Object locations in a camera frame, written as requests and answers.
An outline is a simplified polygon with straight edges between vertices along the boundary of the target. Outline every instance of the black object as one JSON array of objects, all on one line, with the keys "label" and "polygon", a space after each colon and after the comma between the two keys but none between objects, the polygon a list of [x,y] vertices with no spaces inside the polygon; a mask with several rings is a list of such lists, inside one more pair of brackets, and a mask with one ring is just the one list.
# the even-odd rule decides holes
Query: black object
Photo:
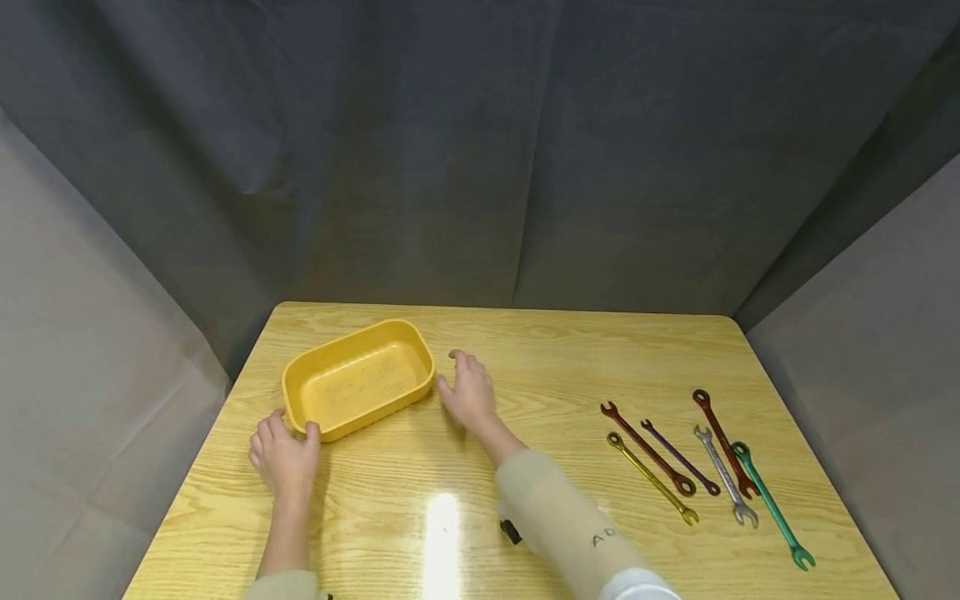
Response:
[{"label": "black object", "polygon": [[520,532],[518,532],[514,527],[514,524],[508,520],[500,521],[500,531],[507,534],[507,537],[510,538],[510,541],[514,543],[514,546],[523,540],[523,538],[520,536]]}]

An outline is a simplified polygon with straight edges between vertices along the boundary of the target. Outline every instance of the beige sleeve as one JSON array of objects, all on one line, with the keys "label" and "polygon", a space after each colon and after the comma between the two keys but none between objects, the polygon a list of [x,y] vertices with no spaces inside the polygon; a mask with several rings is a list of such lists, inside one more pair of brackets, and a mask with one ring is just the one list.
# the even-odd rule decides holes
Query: beige sleeve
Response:
[{"label": "beige sleeve", "polygon": [[244,600],[332,600],[317,591],[317,576],[310,571],[284,571],[253,582]]},{"label": "beige sleeve", "polygon": [[496,484],[501,516],[514,524],[531,550],[557,569],[577,598],[596,600],[624,571],[649,573],[654,593],[613,597],[677,597],[545,454],[528,449],[511,456],[497,470]]}]

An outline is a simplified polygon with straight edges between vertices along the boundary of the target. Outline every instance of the fabric wall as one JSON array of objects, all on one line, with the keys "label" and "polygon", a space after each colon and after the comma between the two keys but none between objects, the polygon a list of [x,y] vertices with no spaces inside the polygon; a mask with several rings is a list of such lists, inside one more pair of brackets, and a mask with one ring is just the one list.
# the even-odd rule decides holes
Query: fabric wall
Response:
[{"label": "fabric wall", "polygon": [[119,598],[227,376],[2,113],[0,182],[0,595]]},{"label": "fabric wall", "polygon": [[960,154],[960,27],[887,112],[734,317],[750,330]]},{"label": "fabric wall", "polygon": [[960,589],[958,256],[960,156],[747,336],[907,599]]},{"label": "fabric wall", "polygon": [[237,372],[280,300],[732,315],[951,0],[0,4],[0,105]]}]

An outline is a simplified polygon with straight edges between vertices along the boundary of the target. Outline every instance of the green wrench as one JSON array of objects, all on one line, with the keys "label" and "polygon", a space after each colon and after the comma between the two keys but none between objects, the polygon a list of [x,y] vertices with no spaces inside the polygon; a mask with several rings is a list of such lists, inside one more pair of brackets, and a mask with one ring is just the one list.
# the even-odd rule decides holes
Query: green wrench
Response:
[{"label": "green wrench", "polygon": [[816,566],[817,562],[813,560],[813,555],[807,552],[797,541],[797,537],[790,531],[790,526],[786,524],[783,513],[777,508],[777,503],[774,502],[774,496],[771,495],[767,487],[763,485],[763,480],[760,479],[760,474],[756,472],[756,467],[754,467],[754,461],[750,458],[750,448],[743,442],[734,442],[731,448],[733,448],[733,453],[736,454],[736,457],[743,463],[743,467],[747,470],[750,478],[754,480],[754,483],[756,483],[756,486],[760,489],[760,495],[763,496],[763,501],[766,502],[767,508],[770,509],[770,514],[774,516],[774,521],[777,522],[780,531],[786,538],[786,542],[790,545],[793,562],[804,571],[809,570],[804,564],[804,559],[810,563],[810,566]]}]

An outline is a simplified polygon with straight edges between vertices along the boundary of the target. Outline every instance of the wood grain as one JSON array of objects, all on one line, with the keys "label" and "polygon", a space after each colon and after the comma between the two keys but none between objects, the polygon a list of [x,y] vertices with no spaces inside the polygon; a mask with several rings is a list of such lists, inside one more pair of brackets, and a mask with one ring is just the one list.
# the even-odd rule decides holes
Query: wood grain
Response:
[{"label": "wood grain", "polygon": [[[494,378],[503,419],[552,455],[682,597],[897,597],[730,319],[285,302],[264,328],[127,598],[243,594],[271,507],[247,462],[248,439],[256,422],[283,403],[284,366],[303,350],[388,318],[415,324],[437,371],[451,379],[447,352],[475,353]],[[607,445],[614,425],[598,405],[613,400],[635,427],[652,420],[719,483],[692,433],[695,424],[707,424],[690,397],[698,387],[710,392],[731,441],[750,445],[765,483],[817,560],[811,572],[793,564],[760,500],[751,503],[759,529],[740,527],[726,494],[710,496],[698,483],[687,504],[701,522],[688,527]],[[325,446],[321,469],[312,565],[338,597],[568,596],[540,559],[500,533],[490,465],[449,422],[436,392]]]}]

